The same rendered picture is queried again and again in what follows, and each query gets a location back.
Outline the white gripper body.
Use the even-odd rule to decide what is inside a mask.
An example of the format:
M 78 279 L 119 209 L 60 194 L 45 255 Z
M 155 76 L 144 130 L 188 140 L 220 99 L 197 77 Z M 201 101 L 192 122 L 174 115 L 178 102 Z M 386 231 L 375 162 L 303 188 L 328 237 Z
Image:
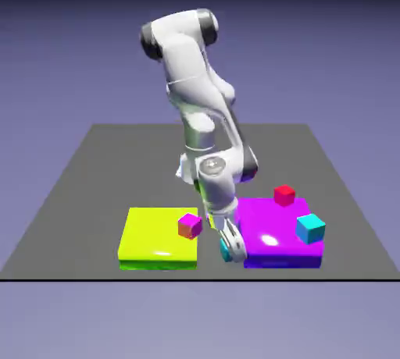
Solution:
M 244 239 L 236 225 L 227 217 L 216 218 L 216 229 L 229 248 L 232 261 L 242 263 L 247 258 Z

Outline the small teal cube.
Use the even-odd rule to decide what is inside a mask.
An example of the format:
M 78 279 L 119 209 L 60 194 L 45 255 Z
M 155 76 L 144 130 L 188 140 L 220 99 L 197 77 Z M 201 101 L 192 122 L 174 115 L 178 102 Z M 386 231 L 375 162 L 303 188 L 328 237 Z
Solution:
M 221 254 L 222 259 L 225 262 L 231 262 L 232 261 L 232 257 L 230 255 L 229 248 L 226 245 L 226 243 L 225 243 L 223 238 L 220 238 L 220 254 Z

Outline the small magenta cube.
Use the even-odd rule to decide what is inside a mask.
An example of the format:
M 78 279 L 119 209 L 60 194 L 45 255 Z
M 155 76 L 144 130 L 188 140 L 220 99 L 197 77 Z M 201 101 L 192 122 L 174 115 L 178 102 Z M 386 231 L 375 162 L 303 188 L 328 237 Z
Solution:
M 178 234 L 189 240 L 193 240 L 202 232 L 202 218 L 187 213 L 178 220 Z

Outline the small red cube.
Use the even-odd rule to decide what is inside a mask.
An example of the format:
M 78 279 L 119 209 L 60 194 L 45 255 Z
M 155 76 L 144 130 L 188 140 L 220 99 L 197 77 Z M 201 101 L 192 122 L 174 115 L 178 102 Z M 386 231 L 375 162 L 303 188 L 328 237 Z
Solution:
M 295 202 L 295 189 L 287 184 L 275 187 L 273 190 L 273 199 L 276 204 L 286 207 Z

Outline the small cyan cube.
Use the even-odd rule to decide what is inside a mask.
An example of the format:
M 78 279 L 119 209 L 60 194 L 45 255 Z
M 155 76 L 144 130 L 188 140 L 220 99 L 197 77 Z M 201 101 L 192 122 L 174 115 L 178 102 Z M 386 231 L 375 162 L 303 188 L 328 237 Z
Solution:
M 310 213 L 297 217 L 295 233 L 296 236 L 306 244 L 323 240 L 326 223 L 317 215 Z

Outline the large purple box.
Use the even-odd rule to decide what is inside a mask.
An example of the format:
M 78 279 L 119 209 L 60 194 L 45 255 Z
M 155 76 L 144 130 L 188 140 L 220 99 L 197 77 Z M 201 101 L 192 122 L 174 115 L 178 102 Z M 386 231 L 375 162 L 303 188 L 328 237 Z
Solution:
M 242 197 L 236 212 L 247 258 L 245 268 L 319 268 L 323 240 L 303 243 L 295 233 L 297 217 L 312 213 L 304 198 L 286 207 L 268 197 Z

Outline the large yellow box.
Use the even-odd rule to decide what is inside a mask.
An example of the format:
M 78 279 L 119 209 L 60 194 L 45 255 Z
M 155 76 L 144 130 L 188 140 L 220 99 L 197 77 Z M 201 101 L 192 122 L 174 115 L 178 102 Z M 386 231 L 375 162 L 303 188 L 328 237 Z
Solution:
M 122 270 L 194 270 L 198 237 L 178 234 L 178 220 L 197 208 L 130 208 L 117 257 Z

